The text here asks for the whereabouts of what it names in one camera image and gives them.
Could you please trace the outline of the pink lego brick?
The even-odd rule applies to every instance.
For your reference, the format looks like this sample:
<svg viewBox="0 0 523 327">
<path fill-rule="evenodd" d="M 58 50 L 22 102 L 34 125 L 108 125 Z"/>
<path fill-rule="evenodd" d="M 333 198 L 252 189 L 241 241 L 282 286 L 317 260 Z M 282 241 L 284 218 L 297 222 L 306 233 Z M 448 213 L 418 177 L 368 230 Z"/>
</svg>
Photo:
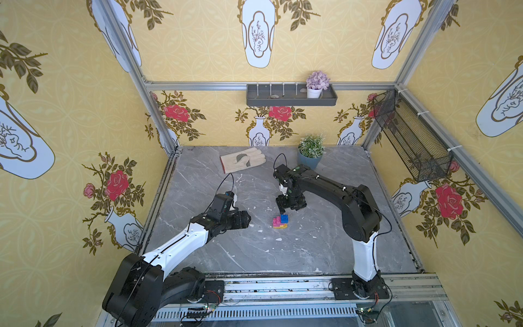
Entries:
<svg viewBox="0 0 523 327">
<path fill-rule="evenodd" d="M 281 226 L 281 217 L 280 216 L 277 216 L 273 219 L 272 221 L 272 227 L 274 228 L 280 228 Z"/>
</svg>

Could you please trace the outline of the yellow lego brick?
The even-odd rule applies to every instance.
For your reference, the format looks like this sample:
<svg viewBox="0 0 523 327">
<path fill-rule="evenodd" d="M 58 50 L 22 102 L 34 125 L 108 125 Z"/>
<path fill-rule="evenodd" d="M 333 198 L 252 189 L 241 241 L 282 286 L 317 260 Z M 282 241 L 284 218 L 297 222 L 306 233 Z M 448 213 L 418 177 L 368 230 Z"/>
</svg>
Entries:
<svg viewBox="0 0 523 327">
<path fill-rule="evenodd" d="M 288 227 L 288 224 L 278 223 L 278 224 L 273 224 L 272 227 L 275 229 L 286 229 Z"/>
</svg>

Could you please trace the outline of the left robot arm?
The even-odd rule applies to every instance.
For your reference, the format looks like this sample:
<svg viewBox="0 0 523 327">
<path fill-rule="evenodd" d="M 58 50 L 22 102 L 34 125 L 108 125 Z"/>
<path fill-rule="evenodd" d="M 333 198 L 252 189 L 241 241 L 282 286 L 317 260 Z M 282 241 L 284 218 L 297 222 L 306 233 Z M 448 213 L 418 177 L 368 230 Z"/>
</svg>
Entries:
<svg viewBox="0 0 523 327">
<path fill-rule="evenodd" d="M 236 207 L 232 191 L 218 193 L 207 210 L 158 248 L 125 257 L 102 302 L 102 309 L 126 326 L 147 326 L 159 309 L 203 298 L 205 275 L 195 268 L 175 268 L 213 238 L 249 227 L 251 216 Z"/>
</svg>

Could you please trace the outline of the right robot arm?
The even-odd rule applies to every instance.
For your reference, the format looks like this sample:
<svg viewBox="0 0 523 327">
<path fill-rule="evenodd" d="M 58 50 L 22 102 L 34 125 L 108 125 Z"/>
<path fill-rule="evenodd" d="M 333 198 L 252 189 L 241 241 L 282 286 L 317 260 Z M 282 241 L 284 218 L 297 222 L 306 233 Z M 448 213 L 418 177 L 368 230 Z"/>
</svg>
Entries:
<svg viewBox="0 0 523 327">
<path fill-rule="evenodd" d="M 382 214 L 365 185 L 343 185 L 317 174 L 305 165 L 293 169 L 282 164 L 274 169 L 273 177 L 282 192 L 276 198 L 281 214 L 286 209 L 299 211 L 306 207 L 305 193 L 313 193 L 335 205 L 342 217 L 342 227 L 353 241 L 353 278 L 370 287 L 378 281 L 379 270 L 375 264 L 376 238 Z"/>
</svg>

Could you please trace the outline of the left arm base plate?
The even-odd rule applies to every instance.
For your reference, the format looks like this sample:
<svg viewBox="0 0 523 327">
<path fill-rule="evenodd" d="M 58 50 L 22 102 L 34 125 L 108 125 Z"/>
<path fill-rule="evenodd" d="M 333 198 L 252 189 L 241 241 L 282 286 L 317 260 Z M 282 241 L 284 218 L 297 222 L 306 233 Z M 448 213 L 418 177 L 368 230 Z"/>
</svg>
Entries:
<svg viewBox="0 0 523 327">
<path fill-rule="evenodd" d="M 205 281 L 195 295 L 191 295 L 187 302 L 219 305 L 224 299 L 225 282 L 223 280 Z"/>
</svg>

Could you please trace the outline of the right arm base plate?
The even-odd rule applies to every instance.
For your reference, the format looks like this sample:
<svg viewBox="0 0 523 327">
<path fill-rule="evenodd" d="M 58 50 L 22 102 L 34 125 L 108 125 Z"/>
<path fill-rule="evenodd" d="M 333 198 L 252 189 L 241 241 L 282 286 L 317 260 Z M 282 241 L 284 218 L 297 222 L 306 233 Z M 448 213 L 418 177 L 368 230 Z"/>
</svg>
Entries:
<svg viewBox="0 0 523 327">
<path fill-rule="evenodd" d="M 384 279 L 376 275 L 370 281 L 364 281 L 358 276 L 350 278 L 334 278 L 328 289 L 334 293 L 336 300 L 388 300 L 390 292 Z"/>
</svg>

